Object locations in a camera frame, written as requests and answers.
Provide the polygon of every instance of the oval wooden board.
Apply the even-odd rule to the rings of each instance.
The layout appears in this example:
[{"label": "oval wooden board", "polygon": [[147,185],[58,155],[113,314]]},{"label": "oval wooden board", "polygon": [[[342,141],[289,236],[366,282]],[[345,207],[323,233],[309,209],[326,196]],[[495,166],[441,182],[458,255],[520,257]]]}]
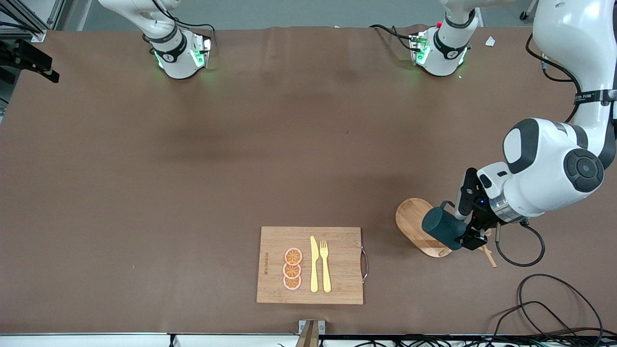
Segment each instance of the oval wooden board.
[{"label": "oval wooden board", "polygon": [[396,225],[422,253],[429,257],[441,258],[450,254],[452,250],[422,230],[422,219],[432,208],[425,200],[407,199],[396,210]]}]

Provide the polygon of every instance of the yellow knife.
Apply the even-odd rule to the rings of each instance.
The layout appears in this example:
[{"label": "yellow knife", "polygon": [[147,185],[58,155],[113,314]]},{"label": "yellow knife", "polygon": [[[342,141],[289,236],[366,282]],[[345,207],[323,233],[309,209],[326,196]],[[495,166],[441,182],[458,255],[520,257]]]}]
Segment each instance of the yellow knife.
[{"label": "yellow knife", "polygon": [[310,291],[317,293],[319,286],[317,284],[317,259],[319,259],[319,248],[315,237],[310,237]]}]

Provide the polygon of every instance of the yellow fork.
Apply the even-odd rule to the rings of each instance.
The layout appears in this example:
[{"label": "yellow fork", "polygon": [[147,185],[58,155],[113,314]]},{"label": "yellow fork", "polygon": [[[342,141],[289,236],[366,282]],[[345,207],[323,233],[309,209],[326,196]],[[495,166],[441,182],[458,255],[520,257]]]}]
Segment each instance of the yellow fork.
[{"label": "yellow fork", "polygon": [[330,284],[330,271],[328,270],[328,242],[319,241],[319,255],[323,259],[323,291],[329,293],[332,290]]}]

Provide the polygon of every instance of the orange slice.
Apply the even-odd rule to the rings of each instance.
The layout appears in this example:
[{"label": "orange slice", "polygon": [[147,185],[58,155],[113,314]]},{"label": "orange slice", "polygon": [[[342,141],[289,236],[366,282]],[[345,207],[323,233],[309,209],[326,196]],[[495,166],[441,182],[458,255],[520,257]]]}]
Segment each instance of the orange slice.
[{"label": "orange slice", "polygon": [[301,272],[302,268],[300,267],[300,265],[289,265],[287,263],[283,265],[283,275],[290,280],[298,278]]},{"label": "orange slice", "polygon": [[285,286],[285,288],[289,290],[296,290],[300,288],[301,284],[302,284],[302,277],[298,277],[294,279],[283,277],[283,285]]},{"label": "orange slice", "polygon": [[285,252],[285,262],[289,265],[298,265],[302,261],[302,252],[293,247]]}]

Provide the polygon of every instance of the dark green cup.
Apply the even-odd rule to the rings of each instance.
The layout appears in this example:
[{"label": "dark green cup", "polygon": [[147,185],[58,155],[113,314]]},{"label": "dark green cup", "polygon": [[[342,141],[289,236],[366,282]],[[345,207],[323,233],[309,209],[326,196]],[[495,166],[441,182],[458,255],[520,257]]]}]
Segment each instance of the dark green cup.
[{"label": "dark green cup", "polygon": [[441,206],[434,207],[426,213],[422,220],[422,230],[446,247],[456,251],[462,247],[457,238],[465,233],[467,223],[456,219],[445,210],[448,203],[451,204],[450,201],[444,201]]}]

